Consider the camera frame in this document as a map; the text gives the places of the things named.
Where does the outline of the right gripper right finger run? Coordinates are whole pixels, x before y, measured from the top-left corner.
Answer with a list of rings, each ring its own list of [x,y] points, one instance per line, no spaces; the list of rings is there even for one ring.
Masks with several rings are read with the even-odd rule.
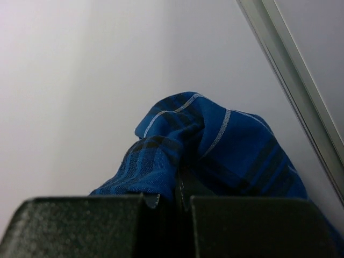
[[[177,173],[179,257],[332,257],[319,210],[301,199],[216,196]]]

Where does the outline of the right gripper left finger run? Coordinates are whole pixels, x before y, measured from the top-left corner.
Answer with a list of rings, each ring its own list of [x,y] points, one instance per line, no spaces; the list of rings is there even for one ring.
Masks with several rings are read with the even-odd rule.
[[[176,257],[165,203],[144,195],[24,201],[1,240],[1,257]]]

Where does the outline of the dark blue plaid shirt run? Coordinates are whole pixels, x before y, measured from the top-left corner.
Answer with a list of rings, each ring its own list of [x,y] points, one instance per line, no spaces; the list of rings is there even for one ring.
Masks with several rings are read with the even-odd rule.
[[[135,135],[138,141],[124,155],[117,173],[93,194],[143,194],[154,206],[165,203],[174,225],[176,257],[181,236],[176,187],[181,169],[216,196],[301,199],[313,204],[271,128],[257,115],[183,92],[156,103]],[[343,237],[321,216],[333,241],[332,257],[343,257]]]

